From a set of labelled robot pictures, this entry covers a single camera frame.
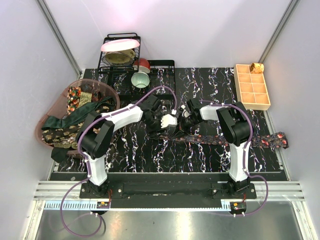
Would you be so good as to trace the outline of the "dark floral red-dotted tie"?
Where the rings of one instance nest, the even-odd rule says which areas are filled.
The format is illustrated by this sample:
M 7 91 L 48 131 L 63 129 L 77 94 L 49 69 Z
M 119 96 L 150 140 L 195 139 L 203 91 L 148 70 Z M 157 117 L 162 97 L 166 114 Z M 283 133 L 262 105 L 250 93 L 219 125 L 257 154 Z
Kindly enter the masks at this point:
M 172 138 L 169 135 L 161 135 L 161 140 L 185 142 L 185 143 L 200 143 L 205 145 L 223 146 L 229 143 L 222 135 L 185 135 L 178 138 Z M 289 141 L 284 132 L 276 132 L 269 135 L 254 135 L 251 140 L 253 148 L 283 148 L 289 147 Z

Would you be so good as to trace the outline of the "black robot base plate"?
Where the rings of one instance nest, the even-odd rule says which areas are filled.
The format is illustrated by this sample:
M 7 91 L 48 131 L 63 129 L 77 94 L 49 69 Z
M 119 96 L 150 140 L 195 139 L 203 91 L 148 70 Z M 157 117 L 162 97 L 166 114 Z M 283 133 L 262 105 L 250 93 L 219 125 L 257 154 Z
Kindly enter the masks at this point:
M 111 208 L 133 210 L 210 209 L 221 200 L 256 200 L 253 183 L 240 191 L 227 173 L 109 173 L 101 186 L 80 187 L 81 199 L 111 198 Z

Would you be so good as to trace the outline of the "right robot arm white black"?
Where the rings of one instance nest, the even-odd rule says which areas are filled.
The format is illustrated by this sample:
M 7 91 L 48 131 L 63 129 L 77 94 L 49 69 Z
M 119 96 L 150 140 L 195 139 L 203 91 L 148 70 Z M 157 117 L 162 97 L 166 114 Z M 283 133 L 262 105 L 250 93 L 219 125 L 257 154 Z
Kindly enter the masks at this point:
M 204 121 L 218 121 L 223 137 L 230 146 L 229 176 L 233 182 L 227 185 L 228 195 L 239 198 L 245 192 L 249 178 L 248 161 L 254 126 L 245 106 L 237 101 L 233 104 L 216 104 L 196 98 L 187 101 L 188 110 L 182 110 L 177 120 L 174 138 L 189 135 L 191 128 Z

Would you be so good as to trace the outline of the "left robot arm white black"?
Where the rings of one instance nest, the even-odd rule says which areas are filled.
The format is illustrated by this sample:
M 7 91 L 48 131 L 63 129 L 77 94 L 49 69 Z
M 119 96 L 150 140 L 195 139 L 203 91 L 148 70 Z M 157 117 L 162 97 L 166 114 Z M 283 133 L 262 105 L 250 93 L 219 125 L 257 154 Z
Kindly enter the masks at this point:
M 160 106 L 161 101 L 150 95 L 112 112 L 92 111 L 88 114 L 76 141 L 78 152 L 85 158 L 87 178 L 92 183 L 90 192 L 95 197 L 103 198 L 108 193 L 108 186 L 104 183 L 108 178 L 104 156 L 117 130 L 142 121 L 147 132 L 157 136 L 164 133 L 168 127 L 177 125 L 177 106 L 164 115 L 158 112 Z

